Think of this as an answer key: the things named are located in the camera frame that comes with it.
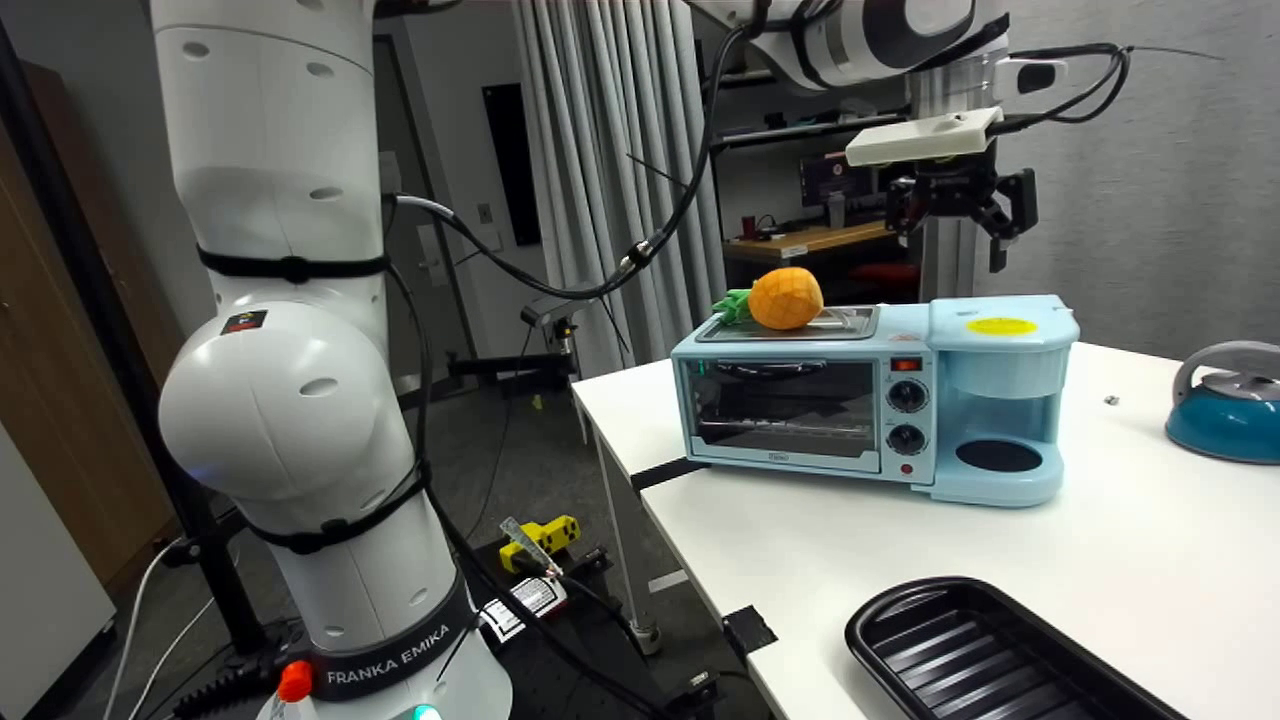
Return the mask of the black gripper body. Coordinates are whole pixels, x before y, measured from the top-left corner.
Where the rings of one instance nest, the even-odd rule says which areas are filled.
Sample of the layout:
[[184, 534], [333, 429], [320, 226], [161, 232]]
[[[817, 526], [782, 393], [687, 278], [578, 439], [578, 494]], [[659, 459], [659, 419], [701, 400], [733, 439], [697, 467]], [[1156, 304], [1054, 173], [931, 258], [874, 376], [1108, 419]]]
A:
[[1024, 169], [1005, 174], [997, 169], [997, 152], [887, 169], [849, 169], [843, 161], [828, 155], [817, 173], [817, 201], [841, 201], [851, 224], [884, 224], [887, 201], [899, 201], [912, 208], [917, 226], [931, 217], [962, 217], [985, 234], [997, 224], [997, 212], [1006, 208], [1006, 201], [1024, 203], [1024, 232], [1041, 221], [1037, 173]]

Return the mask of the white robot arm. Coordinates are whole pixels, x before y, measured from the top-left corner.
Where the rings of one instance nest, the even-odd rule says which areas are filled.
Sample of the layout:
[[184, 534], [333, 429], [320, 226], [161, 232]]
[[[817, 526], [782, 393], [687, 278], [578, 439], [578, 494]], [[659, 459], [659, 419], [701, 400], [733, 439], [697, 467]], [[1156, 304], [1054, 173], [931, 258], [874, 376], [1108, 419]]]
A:
[[148, 0], [174, 194], [214, 312], [154, 425], [303, 618], [254, 720], [513, 720], [388, 372], [378, 0]]

